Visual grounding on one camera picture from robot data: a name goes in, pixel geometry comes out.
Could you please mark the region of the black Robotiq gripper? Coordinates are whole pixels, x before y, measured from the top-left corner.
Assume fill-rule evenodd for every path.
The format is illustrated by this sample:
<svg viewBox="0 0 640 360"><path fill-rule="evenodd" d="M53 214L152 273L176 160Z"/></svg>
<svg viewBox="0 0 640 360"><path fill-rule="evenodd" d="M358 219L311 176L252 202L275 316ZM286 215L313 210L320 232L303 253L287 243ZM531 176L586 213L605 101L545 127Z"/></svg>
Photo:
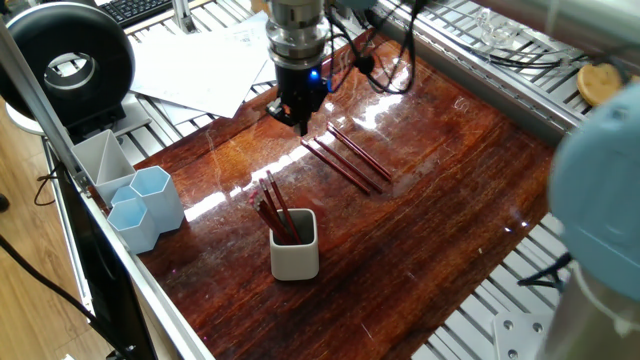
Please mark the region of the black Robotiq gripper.
<svg viewBox="0 0 640 360"><path fill-rule="evenodd" d="M308 123L328 94L320 63L305 69L276 66L277 98L266 106L267 113L278 122L291 127L295 134L305 136Z"/></svg>

